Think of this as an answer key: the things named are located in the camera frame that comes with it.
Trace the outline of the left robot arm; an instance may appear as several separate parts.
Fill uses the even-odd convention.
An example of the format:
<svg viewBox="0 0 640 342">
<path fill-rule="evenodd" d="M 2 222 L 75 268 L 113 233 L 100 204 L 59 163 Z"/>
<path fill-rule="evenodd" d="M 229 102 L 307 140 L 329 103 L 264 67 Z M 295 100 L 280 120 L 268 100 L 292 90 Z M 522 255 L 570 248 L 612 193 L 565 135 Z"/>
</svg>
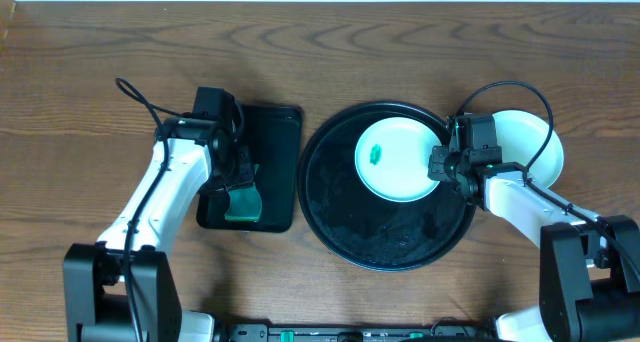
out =
<svg viewBox="0 0 640 342">
<path fill-rule="evenodd" d="M 213 341 L 215 318 L 182 308 L 169 256 L 192 200 L 208 219 L 260 219 L 263 202 L 242 124 L 230 117 L 172 117 L 158 125 L 150 165 L 128 204 L 93 244 L 63 261 L 71 341 Z"/>
</svg>

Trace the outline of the mint green plate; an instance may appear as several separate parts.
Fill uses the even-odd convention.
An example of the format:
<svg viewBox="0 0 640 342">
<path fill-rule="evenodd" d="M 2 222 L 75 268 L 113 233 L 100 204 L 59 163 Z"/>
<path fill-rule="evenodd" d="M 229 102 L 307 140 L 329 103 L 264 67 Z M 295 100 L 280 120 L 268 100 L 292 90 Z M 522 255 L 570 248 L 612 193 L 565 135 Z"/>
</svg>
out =
<svg viewBox="0 0 640 342">
<path fill-rule="evenodd" d="M 536 115 L 521 110 L 504 110 L 493 114 L 497 143 L 502 148 L 504 163 L 516 162 L 526 166 L 542 146 L 549 125 Z M 544 187 L 551 187 L 564 166 L 564 148 L 552 133 L 544 151 L 533 163 L 530 173 Z"/>
<path fill-rule="evenodd" d="M 356 172 L 376 196 L 396 203 L 413 202 L 439 185 L 428 172 L 432 149 L 440 144 L 436 133 L 420 121 L 385 118 L 359 137 L 354 152 Z"/>
</svg>

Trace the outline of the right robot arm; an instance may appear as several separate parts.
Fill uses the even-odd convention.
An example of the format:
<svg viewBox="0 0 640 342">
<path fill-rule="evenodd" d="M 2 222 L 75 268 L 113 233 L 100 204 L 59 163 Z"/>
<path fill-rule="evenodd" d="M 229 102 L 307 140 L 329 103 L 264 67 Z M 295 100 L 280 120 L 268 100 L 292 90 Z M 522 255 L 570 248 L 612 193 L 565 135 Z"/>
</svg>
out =
<svg viewBox="0 0 640 342">
<path fill-rule="evenodd" d="M 540 185 L 498 147 L 433 148 L 430 178 L 498 216 L 540 250 L 538 311 L 553 341 L 614 341 L 639 335 L 639 227 L 602 217 Z"/>
</svg>

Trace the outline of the green scrubbing sponge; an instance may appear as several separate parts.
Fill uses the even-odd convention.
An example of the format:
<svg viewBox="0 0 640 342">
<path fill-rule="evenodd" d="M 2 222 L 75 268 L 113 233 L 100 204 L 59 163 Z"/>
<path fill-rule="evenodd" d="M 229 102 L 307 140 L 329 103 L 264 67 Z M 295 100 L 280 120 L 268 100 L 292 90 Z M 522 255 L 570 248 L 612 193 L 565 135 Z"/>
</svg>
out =
<svg viewBox="0 0 640 342">
<path fill-rule="evenodd" d="M 229 192 L 225 219 L 231 222 L 257 222 L 262 214 L 262 199 L 255 185 Z"/>
</svg>

